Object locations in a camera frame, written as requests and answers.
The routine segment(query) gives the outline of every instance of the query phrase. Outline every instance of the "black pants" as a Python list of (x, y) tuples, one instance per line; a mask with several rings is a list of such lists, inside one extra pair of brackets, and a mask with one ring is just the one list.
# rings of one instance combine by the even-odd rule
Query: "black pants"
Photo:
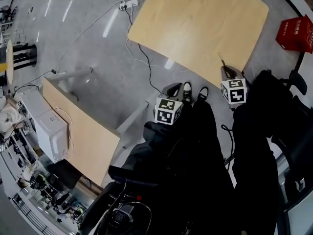
[(143, 137), (123, 168), (157, 175), (170, 165), (176, 179), (164, 183), (152, 231), (181, 234), (193, 222), (193, 234), (274, 233), (278, 208), (276, 161), (264, 134), (246, 106), (234, 112), (237, 181), (224, 166), (211, 106), (185, 103), (173, 126), (147, 122)]

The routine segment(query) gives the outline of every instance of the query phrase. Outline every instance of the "black shoe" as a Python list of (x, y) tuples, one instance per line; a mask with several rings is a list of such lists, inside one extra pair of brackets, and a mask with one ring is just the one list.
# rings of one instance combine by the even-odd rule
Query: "black shoe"
[(197, 100), (206, 101), (208, 95), (209, 95), (209, 88), (204, 86), (204, 87), (201, 88), (201, 90), (200, 90), (200, 92), (198, 94)]
[(192, 94), (191, 83), (190, 82), (185, 82), (184, 83), (184, 92), (183, 92), (182, 100), (191, 103), (191, 94)]

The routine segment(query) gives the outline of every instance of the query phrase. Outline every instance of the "white printer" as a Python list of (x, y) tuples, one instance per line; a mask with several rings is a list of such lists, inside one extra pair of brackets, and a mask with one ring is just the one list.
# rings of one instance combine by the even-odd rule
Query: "white printer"
[(40, 148), (54, 163), (62, 160), (68, 150), (67, 123), (38, 91), (28, 92), (21, 99), (27, 113), (34, 119)]

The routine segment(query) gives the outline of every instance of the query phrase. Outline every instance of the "gray concrete floor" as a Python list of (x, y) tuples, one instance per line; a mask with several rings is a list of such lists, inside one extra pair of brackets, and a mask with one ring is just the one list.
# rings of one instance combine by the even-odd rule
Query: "gray concrete floor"
[[(71, 0), (52, 0), (45, 16), (49, 0), (15, 0), (13, 7), (18, 7), (16, 22), (13, 25), (14, 41), (23, 41), (23, 26), (27, 12), (33, 8), (25, 26), (27, 42), (36, 43), (38, 47), (38, 63), (35, 68), (24, 68), (15, 72), (14, 85), (21, 86), (46, 71), (56, 69), (58, 62), (74, 40), (118, 0), (72, 0), (66, 19), (62, 22), (65, 10)], [(269, 14), (261, 37), (245, 67), (247, 79), (251, 82), (263, 69), (272, 69), (277, 77), (288, 77), (295, 67), (299, 53), (283, 50), (275, 37), (280, 22), (297, 14), (284, 0), (262, 0), (269, 6)], [(141, 6), (134, 8), (134, 19)], [(57, 70), (72, 71), (92, 67), (94, 72), (88, 78), (75, 80), (73, 90), (85, 107), (89, 107), (100, 122), (110, 127), (118, 127), (138, 106), (140, 102), (155, 90), (149, 84), (149, 68), (131, 58), (125, 48), (128, 15), (118, 11), (107, 38), (103, 31), (112, 16), (116, 5), (90, 29), (88, 29), (69, 49), (61, 60)], [(135, 58), (145, 60), (137, 44), (129, 42), (129, 48)], [(163, 67), (167, 58), (143, 47), (151, 60), (151, 64)], [(208, 102), (211, 104), (217, 123), (218, 137), (222, 153), (229, 156), (231, 142), (221, 124), (232, 126), (232, 112), (223, 99), (218, 88), (199, 77), (185, 67), (174, 64), (170, 70), (152, 67), (152, 83), (162, 89), (173, 82), (191, 81), (193, 97), (199, 89), (207, 85), (210, 89)], [(144, 122), (152, 119), (152, 106), (124, 135), (122, 143), (128, 145), (123, 159), (130, 149), (139, 142)]]

